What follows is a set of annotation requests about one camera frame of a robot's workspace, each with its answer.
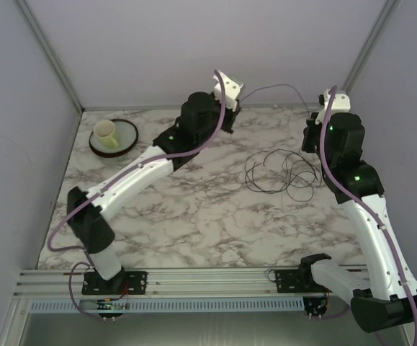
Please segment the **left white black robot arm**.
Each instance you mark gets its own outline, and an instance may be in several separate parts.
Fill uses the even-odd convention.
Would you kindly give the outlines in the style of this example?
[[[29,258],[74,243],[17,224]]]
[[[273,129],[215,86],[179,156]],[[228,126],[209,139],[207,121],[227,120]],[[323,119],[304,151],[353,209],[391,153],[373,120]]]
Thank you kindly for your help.
[[[192,160],[220,130],[231,133],[240,111],[240,93],[215,90],[191,94],[175,123],[135,161],[86,192],[78,187],[69,191],[68,225],[101,279],[116,281],[124,271],[112,246],[115,233],[109,219],[145,188]]]

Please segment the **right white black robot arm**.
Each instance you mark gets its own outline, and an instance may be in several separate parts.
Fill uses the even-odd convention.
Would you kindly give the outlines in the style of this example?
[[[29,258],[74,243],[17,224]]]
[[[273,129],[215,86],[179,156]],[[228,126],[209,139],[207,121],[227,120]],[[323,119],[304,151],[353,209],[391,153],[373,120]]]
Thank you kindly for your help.
[[[417,279],[400,250],[376,169],[362,160],[365,129],[358,115],[314,112],[306,120],[302,150],[316,154],[323,180],[356,231],[369,277],[360,279],[326,254],[302,259],[310,282],[335,293],[368,333],[412,323],[417,328]]]

